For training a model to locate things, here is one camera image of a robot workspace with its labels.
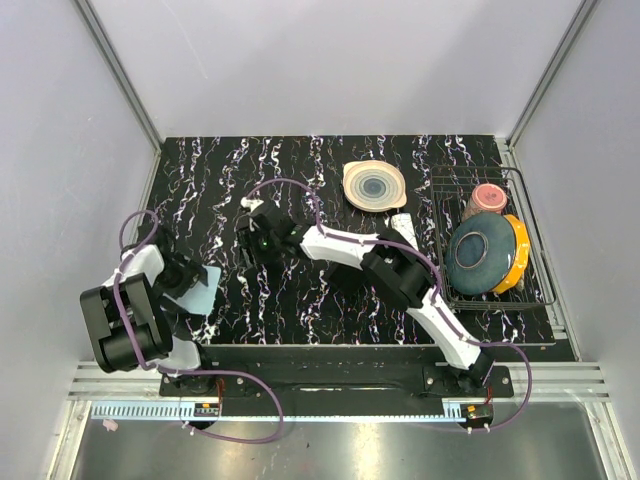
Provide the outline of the white geometric glasses case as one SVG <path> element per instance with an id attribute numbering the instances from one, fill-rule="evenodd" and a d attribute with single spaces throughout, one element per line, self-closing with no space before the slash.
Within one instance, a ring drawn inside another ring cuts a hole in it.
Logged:
<path id="1" fill-rule="evenodd" d="M 416 233 L 409 213 L 397 213 L 391 217 L 391 227 L 398 231 L 402 237 L 415 249 L 419 249 Z"/>

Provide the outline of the black rectangular glasses case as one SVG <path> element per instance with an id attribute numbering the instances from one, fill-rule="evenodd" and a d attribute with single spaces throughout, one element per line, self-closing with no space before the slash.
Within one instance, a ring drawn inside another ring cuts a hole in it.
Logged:
<path id="1" fill-rule="evenodd" d="M 326 273 L 326 280 L 342 294 L 351 297 L 366 283 L 366 276 L 357 268 L 332 263 Z"/>

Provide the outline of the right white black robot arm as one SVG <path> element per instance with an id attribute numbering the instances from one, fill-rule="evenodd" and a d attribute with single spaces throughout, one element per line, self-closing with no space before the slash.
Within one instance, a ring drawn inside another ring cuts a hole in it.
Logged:
<path id="1" fill-rule="evenodd" d="M 246 214 L 236 236 L 248 265 L 285 255 L 330 263 L 330 278 L 339 289 L 354 292 L 368 284 L 382 302 L 414 319 L 454 369 L 460 393 L 472 397 L 488 387 L 493 358 L 446 305 L 435 267 L 400 231 L 355 234 L 297 223 L 274 203 L 247 197 L 241 207 Z"/>

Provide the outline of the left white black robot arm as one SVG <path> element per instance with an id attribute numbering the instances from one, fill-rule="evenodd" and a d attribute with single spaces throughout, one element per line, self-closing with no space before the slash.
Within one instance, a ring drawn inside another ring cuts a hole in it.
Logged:
<path id="1" fill-rule="evenodd" d="M 80 295 L 95 360 L 102 371 L 131 371 L 140 365 L 181 373 L 196 396 L 215 386 L 216 372 L 201 348 L 178 338 L 170 320 L 213 311 L 221 270 L 179 252 L 163 227 L 141 225 L 137 241 L 121 250 L 121 264 L 100 286 Z"/>

